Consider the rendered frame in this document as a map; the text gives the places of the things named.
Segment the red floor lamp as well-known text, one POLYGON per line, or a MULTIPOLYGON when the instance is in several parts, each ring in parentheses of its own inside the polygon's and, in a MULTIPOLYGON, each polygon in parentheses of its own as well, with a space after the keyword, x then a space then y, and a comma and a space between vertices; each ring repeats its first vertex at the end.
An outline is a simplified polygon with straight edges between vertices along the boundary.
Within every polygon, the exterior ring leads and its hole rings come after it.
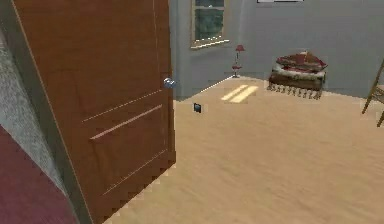
POLYGON ((238 44, 236 46, 235 51, 236 51, 236 56, 235 56, 234 64, 232 65, 232 70, 233 70, 233 78, 238 78, 239 70, 242 68, 240 64, 240 54, 244 51, 244 46, 242 44, 238 44))

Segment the wooden chair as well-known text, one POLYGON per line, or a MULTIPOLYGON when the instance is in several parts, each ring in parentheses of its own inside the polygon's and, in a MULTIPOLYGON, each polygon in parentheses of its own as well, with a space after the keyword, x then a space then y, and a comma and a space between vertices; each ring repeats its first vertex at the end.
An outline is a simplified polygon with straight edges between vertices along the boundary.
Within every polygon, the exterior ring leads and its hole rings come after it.
POLYGON ((369 91, 365 105, 364 105, 363 110, 362 110, 362 114, 364 114, 367 111, 368 106, 373 99, 384 104, 384 87, 381 87, 379 85, 380 76, 383 74, 383 72, 384 72, 384 59, 382 60, 382 63, 381 63, 381 65, 378 69, 378 72, 376 74, 375 80, 374 80, 372 87, 369 91))

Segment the window with pale frame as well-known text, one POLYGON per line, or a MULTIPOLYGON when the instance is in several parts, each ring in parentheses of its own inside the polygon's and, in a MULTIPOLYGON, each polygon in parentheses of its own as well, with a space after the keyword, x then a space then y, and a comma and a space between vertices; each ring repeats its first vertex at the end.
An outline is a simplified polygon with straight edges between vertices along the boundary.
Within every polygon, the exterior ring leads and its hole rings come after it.
POLYGON ((191 0, 191 50, 228 43, 225 34, 228 0, 191 0))

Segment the brown wooden room door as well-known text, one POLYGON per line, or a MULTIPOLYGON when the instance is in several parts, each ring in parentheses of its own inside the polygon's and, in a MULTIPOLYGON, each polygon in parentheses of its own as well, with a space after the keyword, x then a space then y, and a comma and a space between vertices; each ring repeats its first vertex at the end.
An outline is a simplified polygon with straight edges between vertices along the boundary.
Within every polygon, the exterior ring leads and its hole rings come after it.
POLYGON ((168 0, 11 0, 92 224, 176 160, 168 0))

